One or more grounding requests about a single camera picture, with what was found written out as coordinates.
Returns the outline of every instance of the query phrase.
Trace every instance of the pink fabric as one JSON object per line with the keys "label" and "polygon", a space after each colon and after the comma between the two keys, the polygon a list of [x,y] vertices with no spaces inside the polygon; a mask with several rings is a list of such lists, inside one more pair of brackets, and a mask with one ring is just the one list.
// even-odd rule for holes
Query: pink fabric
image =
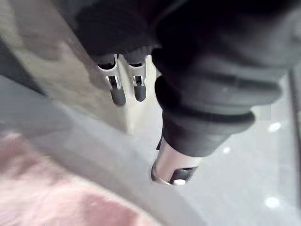
{"label": "pink fabric", "polygon": [[15,132],[0,137],[0,226],[150,226],[116,195],[77,179]]}

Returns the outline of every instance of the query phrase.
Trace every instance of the pink object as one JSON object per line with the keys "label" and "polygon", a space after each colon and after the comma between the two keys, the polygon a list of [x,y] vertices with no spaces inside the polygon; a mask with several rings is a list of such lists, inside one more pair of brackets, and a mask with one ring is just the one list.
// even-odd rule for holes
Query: pink object
{"label": "pink object", "polygon": [[21,134],[0,137],[1,226],[150,226],[122,198],[74,176],[34,151]]}

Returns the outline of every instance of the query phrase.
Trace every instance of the dark fabric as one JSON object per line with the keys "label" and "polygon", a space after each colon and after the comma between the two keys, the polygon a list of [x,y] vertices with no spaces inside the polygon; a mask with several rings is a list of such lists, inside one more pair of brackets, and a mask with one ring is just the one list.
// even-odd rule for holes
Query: dark fabric
{"label": "dark fabric", "polygon": [[301,57],[296,1],[191,0],[157,27],[163,137],[206,156],[254,121],[250,108],[275,101],[278,80]]}
{"label": "dark fabric", "polygon": [[206,156],[254,122],[252,106],[281,95],[279,79],[301,57],[298,2],[71,1],[66,18],[96,62],[119,53],[136,64],[155,48],[162,134],[179,152]]}

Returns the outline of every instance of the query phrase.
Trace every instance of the dark gray sleeve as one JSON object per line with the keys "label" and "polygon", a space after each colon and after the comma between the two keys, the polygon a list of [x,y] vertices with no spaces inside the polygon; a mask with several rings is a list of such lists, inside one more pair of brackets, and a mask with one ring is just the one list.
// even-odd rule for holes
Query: dark gray sleeve
{"label": "dark gray sleeve", "polygon": [[165,140],[209,155],[253,124],[250,108],[281,95],[279,79],[301,57],[298,1],[193,0],[160,22],[153,62]]}

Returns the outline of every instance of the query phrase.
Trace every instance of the gray floor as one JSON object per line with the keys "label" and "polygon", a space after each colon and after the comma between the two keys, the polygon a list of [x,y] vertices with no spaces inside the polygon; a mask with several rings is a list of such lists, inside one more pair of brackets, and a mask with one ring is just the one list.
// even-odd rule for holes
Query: gray floor
{"label": "gray floor", "polygon": [[289,95],[255,109],[257,123],[204,158],[183,187],[150,180],[161,121],[156,103],[135,136],[0,77],[0,120],[71,171],[166,225],[298,225],[299,172]]}

